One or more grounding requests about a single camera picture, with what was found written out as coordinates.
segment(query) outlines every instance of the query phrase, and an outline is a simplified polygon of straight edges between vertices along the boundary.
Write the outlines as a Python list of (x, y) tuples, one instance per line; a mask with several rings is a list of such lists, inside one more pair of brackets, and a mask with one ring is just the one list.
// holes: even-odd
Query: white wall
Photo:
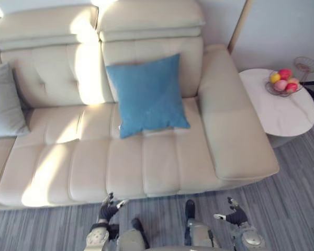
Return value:
[(238, 69), (290, 67), (300, 77), (297, 56), (314, 59), (314, 0), (255, 0), (232, 53)]
[[(107, 1), (111, 0), (0, 0), (0, 8), (4, 14), (8, 14), (26, 9), (61, 5), (86, 3), (99, 5)], [(207, 22), (204, 28), (205, 44), (223, 43), (228, 45), (245, 0), (198, 0), (198, 2), (203, 8)]]
[(206, 26), (203, 30), (205, 44), (229, 44), (240, 18), (245, 0), (198, 0)]

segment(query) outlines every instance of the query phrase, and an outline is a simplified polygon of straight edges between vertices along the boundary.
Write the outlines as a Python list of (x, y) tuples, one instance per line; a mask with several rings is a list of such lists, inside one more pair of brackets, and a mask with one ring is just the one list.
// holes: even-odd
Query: sofa headrest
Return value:
[(101, 12), (103, 41), (195, 37), (205, 24), (195, 0), (117, 1)]
[(0, 19), (0, 51), (98, 41), (93, 5), (33, 9)]

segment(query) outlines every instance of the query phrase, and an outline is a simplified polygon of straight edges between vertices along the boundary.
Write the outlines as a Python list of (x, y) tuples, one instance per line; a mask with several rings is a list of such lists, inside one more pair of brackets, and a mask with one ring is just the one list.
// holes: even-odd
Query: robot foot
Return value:
[(195, 218), (195, 204), (193, 200), (188, 200), (186, 202), (185, 216), (186, 216), (186, 222), (188, 221), (188, 219)]
[(132, 227), (133, 227), (134, 229), (136, 229), (137, 231), (139, 231), (139, 232), (141, 233), (142, 238), (143, 238), (143, 241), (144, 241), (145, 248), (146, 248), (146, 249), (149, 249), (149, 248), (150, 248), (150, 245), (149, 245), (147, 236), (145, 235), (145, 232), (144, 232), (144, 229), (143, 229), (143, 226), (142, 226), (141, 221), (140, 221), (138, 218), (134, 218), (134, 219), (131, 221), (131, 225), (132, 225)]

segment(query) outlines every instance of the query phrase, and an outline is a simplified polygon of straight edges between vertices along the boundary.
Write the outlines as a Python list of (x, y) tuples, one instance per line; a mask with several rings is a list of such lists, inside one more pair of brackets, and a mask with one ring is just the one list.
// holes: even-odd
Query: red apple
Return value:
[(298, 89), (298, 84), (296, 83), (289, 83), (287, 84), (286, 88), (285, 88), (285, 91), (287, 93), (295, 93)]
[(282, 80), (288, 80), (292, 77), (292, 71), (290, 69), (281, 69), (278, 71), (278, 74), (281, 76)]

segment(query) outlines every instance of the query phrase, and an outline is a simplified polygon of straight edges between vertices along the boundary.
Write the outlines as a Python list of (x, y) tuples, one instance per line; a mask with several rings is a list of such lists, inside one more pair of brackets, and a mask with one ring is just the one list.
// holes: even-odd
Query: sofa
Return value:
[[(0, 18), (30, 133), (0, 138), (0, 209), (97, 203), (240, 187), (279, 166), (224, 45), (204, 48), (194, 0), (117, 1)], [(105, 66), (180, 53), (190, 129), (119, 137)]]

